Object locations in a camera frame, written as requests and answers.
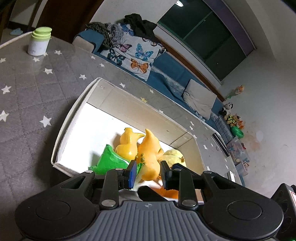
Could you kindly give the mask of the orange soft packet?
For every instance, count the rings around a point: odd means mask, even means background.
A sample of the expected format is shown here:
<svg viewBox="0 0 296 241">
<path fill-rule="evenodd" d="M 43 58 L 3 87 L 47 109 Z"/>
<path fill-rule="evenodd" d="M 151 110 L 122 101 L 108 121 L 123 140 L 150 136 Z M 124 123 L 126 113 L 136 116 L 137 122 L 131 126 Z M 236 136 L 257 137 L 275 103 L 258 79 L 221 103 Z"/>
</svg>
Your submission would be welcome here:
<svg viewBox="0 0 296 241">
<path fill-rule="evenodd" d="M 164 187 L 162 186 L 160 189 L 160 195 L 165 198 L 170 198 L 170 199 L 178 199 L 179 192 L 177 190 L 165 190 Z"/>
</svg>

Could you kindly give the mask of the yellow submarine toy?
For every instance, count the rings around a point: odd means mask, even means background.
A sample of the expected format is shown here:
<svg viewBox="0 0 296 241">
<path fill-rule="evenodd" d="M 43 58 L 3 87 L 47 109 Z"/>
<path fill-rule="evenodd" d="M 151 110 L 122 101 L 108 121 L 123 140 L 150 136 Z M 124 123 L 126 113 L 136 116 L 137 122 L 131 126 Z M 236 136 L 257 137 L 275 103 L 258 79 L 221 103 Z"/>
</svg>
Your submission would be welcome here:
<svg viewBox="0 0 296 241">
<path fill-rule="evenodd" d="M 144 181 L 155 180 L 160 172 L 158 160 L 163 156 L 164 151 L 160 146 L 158 138 L 150 131 L 145 129 L 145 137 L 137 148 L 135 160 L 141 164 L 140 176 Z"/>
</svg>

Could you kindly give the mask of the green soft packet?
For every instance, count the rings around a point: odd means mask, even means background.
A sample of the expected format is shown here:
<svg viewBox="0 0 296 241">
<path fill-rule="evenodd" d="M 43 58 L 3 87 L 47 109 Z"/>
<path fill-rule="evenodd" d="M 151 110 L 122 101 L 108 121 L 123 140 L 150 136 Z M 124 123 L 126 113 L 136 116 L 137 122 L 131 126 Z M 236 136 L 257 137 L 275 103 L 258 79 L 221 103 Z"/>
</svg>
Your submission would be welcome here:
<svg viewBox="0 0 296 241">
<path fill-rule="evenodd" d="M 97 163 L 88 168 L 96 175 L 105 175 L 110 170 L 116 170 L 123 176 L 124 170 L 128 167 L 130 161 L 122 158 L 113 150 L 112 146 L 107 144 L 100 155 Z M 137 164 L 137 175 L 141 171 L 143 164 Z"/>
</svg>

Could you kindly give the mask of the orange duck toy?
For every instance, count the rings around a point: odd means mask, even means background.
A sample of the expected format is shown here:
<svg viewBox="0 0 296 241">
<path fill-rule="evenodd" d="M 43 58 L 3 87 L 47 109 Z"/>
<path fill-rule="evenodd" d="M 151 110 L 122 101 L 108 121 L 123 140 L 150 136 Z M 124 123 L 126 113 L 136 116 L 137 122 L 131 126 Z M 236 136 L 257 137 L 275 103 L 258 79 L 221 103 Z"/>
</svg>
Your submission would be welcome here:
<svg viewBox="0 0 296 241">
<path fill-rule="evenodd" d="M 116 154 L 131 161 L 137 155 L 137 141 L 144 137 L 143 133 L 134 133 L 132 128 L 125 128 L 125 132 L 120 136 L 120 144 L 115 148 Z"/>
</svg>

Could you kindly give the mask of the pale yellow chick toy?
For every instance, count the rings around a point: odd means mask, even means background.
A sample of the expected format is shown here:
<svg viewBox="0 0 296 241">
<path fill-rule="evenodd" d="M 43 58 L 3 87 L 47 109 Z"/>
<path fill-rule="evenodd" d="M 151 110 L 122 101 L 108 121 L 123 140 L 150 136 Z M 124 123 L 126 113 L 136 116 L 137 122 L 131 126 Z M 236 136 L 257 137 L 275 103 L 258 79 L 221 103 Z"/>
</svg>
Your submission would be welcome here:
<svg viewBox="0 0 296 241">
<path fill-rule="evenodd" d="M 177 163 L 181 164 L 184 167 L 187 166 L 184 155 L 176 149 L 166 151 L 158 160 L 159 163 L 161 163 L 161 161 L 166 161 L 170 168 L 172 168 L 172 166 Z"/>
</svg>

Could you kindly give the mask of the black remote control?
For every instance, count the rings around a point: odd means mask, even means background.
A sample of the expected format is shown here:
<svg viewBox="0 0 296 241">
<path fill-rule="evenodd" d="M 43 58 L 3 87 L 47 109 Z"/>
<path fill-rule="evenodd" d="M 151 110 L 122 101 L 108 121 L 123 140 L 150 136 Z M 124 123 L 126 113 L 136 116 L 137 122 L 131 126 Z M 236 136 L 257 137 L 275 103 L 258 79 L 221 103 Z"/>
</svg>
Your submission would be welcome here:
<svg viewBox="0 0 296 241">
<path fill-rule="evenodd" d="M 227 149 L 227 147 L 226 147 L 225 143 L 223 142 L 223 140 L 217 135 L 217 133 L 213 133 L 212 137 L 218 143 L 218 145 L 220 146 L 220 148 L 224 152 L 224 154 L 227 157 L 229 157 L 230 156 L 229 150 Z"/>
</svg>

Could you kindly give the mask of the grey cardboard box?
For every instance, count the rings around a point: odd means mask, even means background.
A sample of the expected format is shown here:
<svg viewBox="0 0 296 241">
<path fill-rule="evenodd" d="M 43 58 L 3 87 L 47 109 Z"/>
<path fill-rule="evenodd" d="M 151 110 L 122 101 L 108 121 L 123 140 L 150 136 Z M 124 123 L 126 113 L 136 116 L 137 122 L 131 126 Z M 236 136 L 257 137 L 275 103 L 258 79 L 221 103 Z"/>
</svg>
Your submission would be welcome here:
<svg viewBox="0 0 296 241">
<path fill-rule="evenodd" d="M 115 149 L 120 137 L 133 144 L 149 129 L 163 151 L 179 150 L 187 168 L 205 169 L 197 138 L 171 118 L 108 81 L 91 82 L 70 108 L 56 139 L 51 163 L 69 177 L 98 163 L 106 145 Z"/>
</svg>

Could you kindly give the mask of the grey pillow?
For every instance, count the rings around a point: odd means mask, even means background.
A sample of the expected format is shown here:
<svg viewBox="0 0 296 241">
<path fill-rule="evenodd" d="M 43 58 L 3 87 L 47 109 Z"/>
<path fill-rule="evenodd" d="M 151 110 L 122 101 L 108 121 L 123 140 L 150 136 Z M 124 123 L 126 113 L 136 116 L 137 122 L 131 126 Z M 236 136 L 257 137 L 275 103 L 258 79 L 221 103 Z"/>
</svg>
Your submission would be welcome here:
<svg viewBox="0 0 296 241">
<path fill-rule="evenodd" d="M 183 92 L 183 99 L 188 106 L 206 120 L 210 119 L 216 98 L 217 95 L 193 79 L 189 80 Z"/>
</svg>

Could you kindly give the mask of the blue sofa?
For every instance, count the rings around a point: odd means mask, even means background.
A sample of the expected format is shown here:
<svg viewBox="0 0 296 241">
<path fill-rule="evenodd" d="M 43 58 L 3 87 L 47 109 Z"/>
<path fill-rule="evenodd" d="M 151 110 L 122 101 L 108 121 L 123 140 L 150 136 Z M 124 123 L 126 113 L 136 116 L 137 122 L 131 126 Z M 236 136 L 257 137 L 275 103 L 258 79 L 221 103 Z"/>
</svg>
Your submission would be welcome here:
<svg viewBox="0 0 296 241">
<path fill-rule="evenodd" d="M 117 61 L 111 60 L 109 57 L 104 56 L 102 52 L 98 51 L 99 48 L 102 47 L 103 41 L 103 35 L 95 32 L 94 30 L 88 29 L 76 35 L 73 44 L 87 51 L 91 51 L 93 54 L 107 60 L 113 65 L 116 65 Z M 118 67 L 131 74 L 133 77 L 147 83 L 147 85 L 157 90 L 170 100 L 195 114 L 199 119 L 203 120 L 205 123 L 217 130 L 224 142 L 227 143 L 233 139 L 233 135 L 230 128 L 227 126 L 226 121 L 224 121 L 222 115 L 218 113 L 223 108 L 223 104 L 218 98 L 215 99 L 213 106 L 211 107 L 210 118 L 208 120 L 205 119 L 205 117 L 203 117 L 197 110 L 192 109 L 191 106 L 184 101 L 183 93 L 191 80 L 197 84 L 198 89 L 200 89 L 202 93 L 204 93 L 207 88 L 198 78 L 192 75 L 189 70 L 184 68 L 184 66 L 178 63 L 178 61 L 169 54 L 161 54 L 158 58 L 156 58 L 156 61 L 154 61 L 152 65 L 149 65 L 151 70 L 149 71 L 147 79 L 136 75 L 134 72 L 123 66 L 123 64 L 118 65 Z"/>
</svg>

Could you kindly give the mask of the butterfly print cushion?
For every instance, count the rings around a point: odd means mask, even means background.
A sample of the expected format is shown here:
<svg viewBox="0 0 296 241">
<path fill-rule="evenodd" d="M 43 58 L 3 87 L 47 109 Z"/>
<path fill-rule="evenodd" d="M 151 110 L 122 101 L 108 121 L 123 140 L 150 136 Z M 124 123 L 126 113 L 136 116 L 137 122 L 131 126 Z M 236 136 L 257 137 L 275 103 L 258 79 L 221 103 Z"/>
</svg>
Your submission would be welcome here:
<svg viewBox="0 0 296 241">
<path fill-rule="evenodd" d="M 101 51 L 101 55 L 117 66 L 147 81 L 151 67 L 165 47 L 157 42 L 137 37 L 129 24 L 109 24 L 112 47 Z"/>
</svg>

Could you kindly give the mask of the grey star tablecloth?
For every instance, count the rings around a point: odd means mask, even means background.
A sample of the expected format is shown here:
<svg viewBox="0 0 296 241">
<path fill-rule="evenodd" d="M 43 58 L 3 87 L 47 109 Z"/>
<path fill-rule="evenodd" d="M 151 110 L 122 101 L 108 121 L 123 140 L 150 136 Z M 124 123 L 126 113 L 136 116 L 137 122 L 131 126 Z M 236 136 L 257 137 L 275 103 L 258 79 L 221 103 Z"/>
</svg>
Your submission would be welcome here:
<svg viewBox="0 0 296 241">
<path fill-rule="evenodd" d="M 206 169 L 234 171 L 212 130 L 147 83 L 104 59 L 52 38 L 47 53 L 27 53 L 29 34 L 1 48 L 1 240 L 19 240 L 17 205 L 67 179 L 51 164 L 58 132 L 87 85 L 101 77 L 146 101 L 196 135 Z"/>
</svg>

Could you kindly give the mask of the striped grey clothes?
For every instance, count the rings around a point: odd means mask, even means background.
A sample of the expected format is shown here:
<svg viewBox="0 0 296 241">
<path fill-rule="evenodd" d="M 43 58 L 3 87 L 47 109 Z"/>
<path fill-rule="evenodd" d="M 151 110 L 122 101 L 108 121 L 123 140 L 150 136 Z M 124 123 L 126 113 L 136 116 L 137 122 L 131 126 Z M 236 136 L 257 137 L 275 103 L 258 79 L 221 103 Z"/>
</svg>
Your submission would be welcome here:
<svg viewBox="0 0 296 241">
<path fill-rule="evenodd" d="M 86 29 L 94 30 L 104 36 L 102 43 L 103 50 L 116 47 L 123 37 L 123 30 L 117 24 L 91 22 L 86 24 L 85 27 Z"/>
</svg>

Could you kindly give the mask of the black clothes pile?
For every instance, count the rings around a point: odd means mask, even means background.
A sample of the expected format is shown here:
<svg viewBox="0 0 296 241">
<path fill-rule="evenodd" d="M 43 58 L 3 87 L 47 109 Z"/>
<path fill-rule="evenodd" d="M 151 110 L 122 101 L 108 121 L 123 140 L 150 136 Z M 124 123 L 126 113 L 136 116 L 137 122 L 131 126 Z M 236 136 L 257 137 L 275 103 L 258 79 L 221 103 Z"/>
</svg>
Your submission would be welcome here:
<svg viewBox="0 0 296 241">
<path fill-rule="evenodd" d="M 160 42 L 154 34 L 154 29 L 157 27 L 157 24 L 148 20 L 143 20 L 139 14 L 133 13 L 125 15 L 123 22 L 130 25 L 135 36 L 152 40 L 156 43 Z"/>
</svg>

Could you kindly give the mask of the dark window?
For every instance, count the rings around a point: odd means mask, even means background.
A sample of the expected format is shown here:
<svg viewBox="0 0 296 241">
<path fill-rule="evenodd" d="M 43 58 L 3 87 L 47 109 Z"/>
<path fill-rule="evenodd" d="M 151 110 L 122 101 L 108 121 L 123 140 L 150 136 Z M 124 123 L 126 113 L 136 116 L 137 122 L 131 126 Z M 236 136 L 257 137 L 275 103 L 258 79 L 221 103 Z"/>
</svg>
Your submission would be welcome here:
<svg viewBox="0 0 296 241">
<path fill-rule="evenodd" d="M 247 32 L 224 1 L 177 1 L 158 21 L 222 81 L 253 50 Z"/>
</svg>

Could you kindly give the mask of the white jar green lid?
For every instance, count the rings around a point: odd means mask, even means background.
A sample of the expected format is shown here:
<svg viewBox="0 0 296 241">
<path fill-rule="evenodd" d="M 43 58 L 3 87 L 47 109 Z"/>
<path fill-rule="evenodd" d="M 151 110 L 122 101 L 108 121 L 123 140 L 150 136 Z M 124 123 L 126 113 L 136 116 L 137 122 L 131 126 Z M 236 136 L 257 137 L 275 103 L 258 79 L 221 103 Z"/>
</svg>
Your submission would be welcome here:
<svg viewBox="0 0 296 241">
<path fill-rule="evenodd" d="M 51 32 L 52 28 L 50 27 L 36 28 L 31 34 L 28 54 L 34 57 L 44 55 L 51 39 Z"/>
</svg>

